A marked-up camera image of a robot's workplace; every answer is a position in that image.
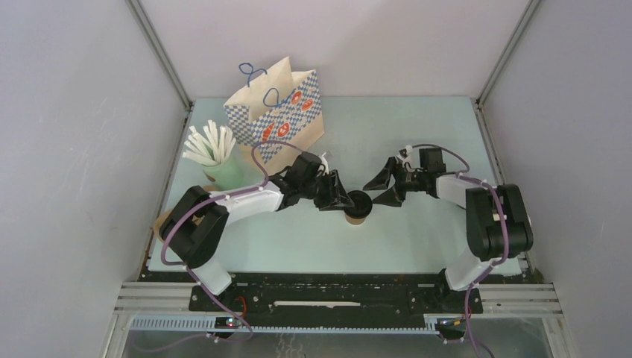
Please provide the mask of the black cup lid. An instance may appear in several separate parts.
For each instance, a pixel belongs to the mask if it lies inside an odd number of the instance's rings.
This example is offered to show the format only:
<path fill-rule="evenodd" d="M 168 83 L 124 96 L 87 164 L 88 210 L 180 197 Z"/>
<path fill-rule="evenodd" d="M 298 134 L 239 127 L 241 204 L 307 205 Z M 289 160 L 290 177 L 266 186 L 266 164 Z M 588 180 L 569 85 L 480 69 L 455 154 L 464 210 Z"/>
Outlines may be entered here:
<path fill-rule="evenodd" d="M 372 198 L 366 192 L 353 190 L 347 194 L 353 204 L 351 207 L 346 207 L 344 212 L 348 212 L 352 215 L 370 215 L 373 209 L 373 202 Z"/>

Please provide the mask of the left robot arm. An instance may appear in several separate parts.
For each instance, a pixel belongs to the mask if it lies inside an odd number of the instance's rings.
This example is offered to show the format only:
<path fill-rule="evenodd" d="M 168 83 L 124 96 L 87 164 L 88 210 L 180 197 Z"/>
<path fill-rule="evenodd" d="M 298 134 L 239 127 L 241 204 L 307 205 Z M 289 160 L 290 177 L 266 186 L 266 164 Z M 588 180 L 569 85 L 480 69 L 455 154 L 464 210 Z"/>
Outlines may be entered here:
<path fill-rule="evenodd" d="M 228 310 L 235 303 L 236 291 L 230 286 L 231 275 L 216 257 L 224 229 L 254 215 L 284 210 L 302 199 L 313 201 L 320 211 L 354 205 L 337 170 L 330 169 L 323 157 L 307 151 L 259 185 L 232 192 L 192 186 L 157 224 L 161 259 L 169 266 L 166 253 L 175 253 L 174 265 L 183 267 L 206 287 L 207 301 L 217 310 Z"/>

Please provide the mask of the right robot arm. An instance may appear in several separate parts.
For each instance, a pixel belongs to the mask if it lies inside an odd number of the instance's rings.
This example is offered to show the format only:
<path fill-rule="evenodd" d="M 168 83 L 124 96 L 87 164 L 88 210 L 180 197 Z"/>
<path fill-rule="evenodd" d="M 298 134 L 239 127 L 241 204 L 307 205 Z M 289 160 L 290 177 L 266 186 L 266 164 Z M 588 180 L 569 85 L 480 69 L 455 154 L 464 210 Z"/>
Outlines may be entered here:
<path fill-rule="evenodd" d="M 459 307 L 462 291 L 474 288 L 508 259 L 529 251 L 534 243 L 531 221 L 516 184 L 493 186 L 470 177 L 470 165 L 448 171 L 447 148 L 433 144 L 408 145 L 389 157 L 364 186 L 379 190 L 374 204 L 401 207 L 410 192 L 424 192 L 465 211 L 467 249 L 440 274 L 442 286 L 433 292 L 436 307 L 451 312 Z"/>

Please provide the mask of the single brown paper cup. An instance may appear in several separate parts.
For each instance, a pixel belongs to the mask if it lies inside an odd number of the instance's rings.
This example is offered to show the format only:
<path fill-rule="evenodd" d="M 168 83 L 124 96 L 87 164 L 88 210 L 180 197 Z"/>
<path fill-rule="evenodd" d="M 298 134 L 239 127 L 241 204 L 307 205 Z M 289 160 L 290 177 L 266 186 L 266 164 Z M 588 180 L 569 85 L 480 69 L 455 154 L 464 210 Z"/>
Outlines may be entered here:
<path fill-rule="evenodd" d="M 360 225 L 363 224 L 367 218 L 367 215 L 355 215 L 350 214 L 348 212 L 344 213 L 346 221 L 351 225 Z"/>

